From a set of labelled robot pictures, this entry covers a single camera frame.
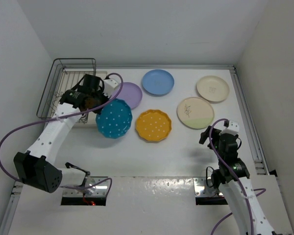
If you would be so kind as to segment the yellow polka dot plate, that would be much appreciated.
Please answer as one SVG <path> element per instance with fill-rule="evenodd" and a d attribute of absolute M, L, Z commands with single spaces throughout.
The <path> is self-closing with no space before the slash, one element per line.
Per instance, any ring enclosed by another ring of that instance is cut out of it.
<path fill-rule="evenodd" d="M 161 110 L 149 109 L 136 119 L 135 130 L 148 142 L 159 142 L 166 139 L 172 131 L 172 120 Z"/>

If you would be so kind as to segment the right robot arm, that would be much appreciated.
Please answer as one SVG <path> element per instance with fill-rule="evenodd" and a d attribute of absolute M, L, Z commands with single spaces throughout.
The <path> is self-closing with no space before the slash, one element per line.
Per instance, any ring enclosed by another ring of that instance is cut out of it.
<path fill-rule="evenodd" d="M 211 175 L 212 187 L 220 191 L 228 203 L 241 235 L 275 235 L 252 186 L 249 171 L 238 157 L 242 145 L 235 130 L 208 126 L 200 135 L 200 144 L 209 140 L 208 147 L 218 158 L 218 169 Z"/>

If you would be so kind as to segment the teal polka dot plate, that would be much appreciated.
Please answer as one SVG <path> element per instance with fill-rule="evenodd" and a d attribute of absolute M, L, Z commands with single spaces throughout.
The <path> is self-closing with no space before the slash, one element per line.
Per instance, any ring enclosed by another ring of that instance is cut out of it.
<path fill-rule="evenodd" d="M 123 137 L 131 127 L 132 111 L 124 100 L 115 99 L 96 116 L 98 131 L 106 138 Z"/>

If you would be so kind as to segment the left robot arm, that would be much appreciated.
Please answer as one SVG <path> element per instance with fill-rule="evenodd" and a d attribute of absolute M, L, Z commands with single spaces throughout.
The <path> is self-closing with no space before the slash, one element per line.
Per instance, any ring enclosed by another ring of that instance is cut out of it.
<path fill-rule="evenodd" d="M 116 81 L 102 80 L 85 74 L 71 89 L 66 90 L 59 100 L 54 121 L 49 122 L 35 143 L 25 153 L 18 152 L 14 165 L 20 181 L 48 193 L 59 187 L 83 188 L 90 173 L 72 164 L 56 168 L 55 162 L 60 146 L 82 112 L 101 106 L 109 100 Z"/>

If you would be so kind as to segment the cream plate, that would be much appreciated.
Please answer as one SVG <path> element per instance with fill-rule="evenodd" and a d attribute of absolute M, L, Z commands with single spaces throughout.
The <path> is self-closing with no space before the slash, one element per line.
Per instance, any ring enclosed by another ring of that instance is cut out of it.
<path fill-rule="evenodd" d="M 228 84 L 218 76 L 204 76 L 196 84 L 201 97 L 211 102 L 222 102 L 228 98 L 230 89 Z"/>

